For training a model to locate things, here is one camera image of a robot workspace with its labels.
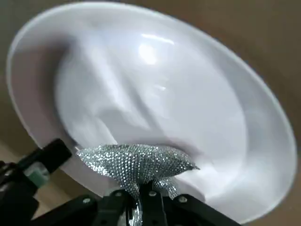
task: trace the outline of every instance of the beige wall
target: beige wall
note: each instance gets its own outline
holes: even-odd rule
[[[34,144],[16,117],[4,84],[6,52],[16,31],[32,16],[67,0],[0,1],[0,159],[16,161]],[[253,67],[280,100],[301,141],[301,1],[299,0],[129,0],[187,21],[220,40]],[[286,199],[251,225],[301,222],[301,173]],[[41,212],[86,190],[58,171],[38,197]]]

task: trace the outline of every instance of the rhinestone fabric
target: rhinestone fabric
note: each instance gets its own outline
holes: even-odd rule
[[[169,146],[100,145],[77,152],[80,159],[100,175],[114,178],[136,200],[141,184],[154,181],[170,198],[179,195],[171,177],[187,170],[199,169],[183,151]]]

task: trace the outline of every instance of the screw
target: screw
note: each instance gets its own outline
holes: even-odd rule
[[[184,196],[180,196],[180,197],[179,197],[179,202],[180,202],[180,203],[186,203],[186,202],[187,202],[187,199],[186,199]]]
[[[156,194],[157,194],[157,193],[156,193],[155,191],[150,191],[150,192],[149,192],[149,196],[151,196],[151,197],[156,196]]]
[[[83,203],[86,204],[86,203],[89,203],[90,201],[91,201],[91,199],[86,198],[86,199],[83,200]]]

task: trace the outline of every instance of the white beauty dish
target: white beauty dish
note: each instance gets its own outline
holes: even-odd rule
[[[178,179],[239,223],[271,211],[293,183],[293,133],[268,87],[222,44],[158,12],[75,3],[42,13],[11,45],[8,87],[39,146],[182,147],[201,170]],[[63,170],[99,195],[112,186],[76,156]]]

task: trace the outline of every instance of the glittery silver fabric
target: glittery silver fabric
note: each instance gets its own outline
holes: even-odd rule
[[[171,198],[179,195],[171,177],[198,169],[183,151],[169,146],[100,145],[77,152],[80,159],[97,173],[114,178],[136,200],[141,184],[154,181]]]

